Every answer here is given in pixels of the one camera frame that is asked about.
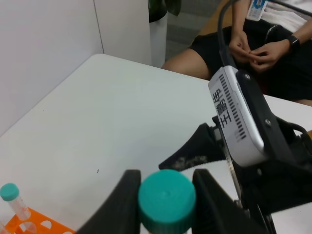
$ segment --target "white plant pot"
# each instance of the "white plant pot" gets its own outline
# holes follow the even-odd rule
[[[150,23],[152,66],[162,67],[166,59],[168,13],[158,21]]]

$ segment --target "white wall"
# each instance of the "white wall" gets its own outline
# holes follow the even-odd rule
[[[0,135],[97,53],[93,0],[0,0]]]
[[[151,64],[148,0],[95,0],[104,53]]]

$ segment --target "person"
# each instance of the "person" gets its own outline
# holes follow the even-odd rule
[[[283,0],[312,12],[312,0]],[[244,68],[273,97],[312,106],[312,19],[268,2],[260,21],[246,19],[250,0],[233,4],[226,44],[238,68]],[[209,80],[222,66],[217,33],[198,36],[163,69]]]

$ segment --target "id badge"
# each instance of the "id badge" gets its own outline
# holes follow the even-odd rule
[[[246,19],[259,21],[267,4],[268,1],[266,0],[253,0],[247,13]]]

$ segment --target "teal cap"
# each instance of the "teal cap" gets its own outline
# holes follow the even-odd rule
[[[141,222],[152,234],[183,234],[195,219],[196,193],[191,181],[174,170],[147,177],[138,191]]]
[[[8,183],[0,189],[0,196],[4,201],[12,201],[20,194],[18,187],[13,183]]]

